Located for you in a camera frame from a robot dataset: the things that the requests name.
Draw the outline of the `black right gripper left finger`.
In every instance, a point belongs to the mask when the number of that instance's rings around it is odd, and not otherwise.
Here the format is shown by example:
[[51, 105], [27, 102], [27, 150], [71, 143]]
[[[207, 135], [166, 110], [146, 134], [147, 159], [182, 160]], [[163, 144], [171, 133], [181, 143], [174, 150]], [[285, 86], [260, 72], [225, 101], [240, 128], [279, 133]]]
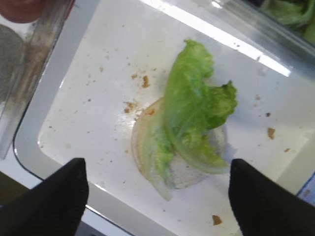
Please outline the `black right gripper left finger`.
[[2, 236], [73, 236], [89, 196], [86, 162], [74, 158], [0, 208]]

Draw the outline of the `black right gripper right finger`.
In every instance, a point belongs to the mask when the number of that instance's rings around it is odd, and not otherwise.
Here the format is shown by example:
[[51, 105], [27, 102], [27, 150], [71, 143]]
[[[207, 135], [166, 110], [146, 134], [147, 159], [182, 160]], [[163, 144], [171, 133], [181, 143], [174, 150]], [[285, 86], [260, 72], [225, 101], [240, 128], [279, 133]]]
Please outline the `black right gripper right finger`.
[[230, 166], [228, 198], [244, 236], [313, 236], [315, 208], [243, 159]]

